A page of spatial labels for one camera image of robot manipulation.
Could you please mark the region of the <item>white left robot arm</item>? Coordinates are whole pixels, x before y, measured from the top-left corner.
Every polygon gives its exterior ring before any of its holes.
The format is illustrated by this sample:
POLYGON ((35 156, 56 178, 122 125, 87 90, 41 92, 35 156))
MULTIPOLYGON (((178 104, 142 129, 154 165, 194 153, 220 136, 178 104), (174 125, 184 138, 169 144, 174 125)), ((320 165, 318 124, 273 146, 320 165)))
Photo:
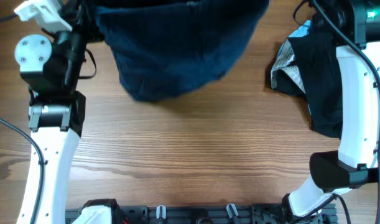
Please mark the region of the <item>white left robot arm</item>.
POLYGON ((103 36, 87 1, 25 1, 15 9, 34 19, 41 34, 22 38, 14 56, 29 86, 31 156, 19 223, 63 223, 70 167, 81 138, 86 98, 76 86, 103 36))

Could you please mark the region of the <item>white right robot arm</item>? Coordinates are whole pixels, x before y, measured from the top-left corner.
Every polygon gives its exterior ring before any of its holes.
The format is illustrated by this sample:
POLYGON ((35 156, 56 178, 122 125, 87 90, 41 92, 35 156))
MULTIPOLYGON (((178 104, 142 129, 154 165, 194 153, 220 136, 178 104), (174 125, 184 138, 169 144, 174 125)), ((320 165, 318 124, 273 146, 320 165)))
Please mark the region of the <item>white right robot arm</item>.
POLYGON ((313 218, 365 184, 380 218, 380 1, 310 1, 316 13, 282 44, 271 87, 305 98, 314 131, 340 140, 311 155, 310 177, 282 202, 285 218, 313 218))

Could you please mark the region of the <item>navy blue denim shorts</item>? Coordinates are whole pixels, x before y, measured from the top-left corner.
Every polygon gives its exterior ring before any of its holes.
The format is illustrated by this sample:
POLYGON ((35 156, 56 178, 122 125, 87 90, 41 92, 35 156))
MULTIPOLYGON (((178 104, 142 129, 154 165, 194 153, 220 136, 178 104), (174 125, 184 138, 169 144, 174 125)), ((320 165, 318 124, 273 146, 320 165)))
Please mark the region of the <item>navy blue denim shorts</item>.
POLYGON ((160 101, 223 77, 242 56, 268 0, 89 1, 136 101, 160 101))

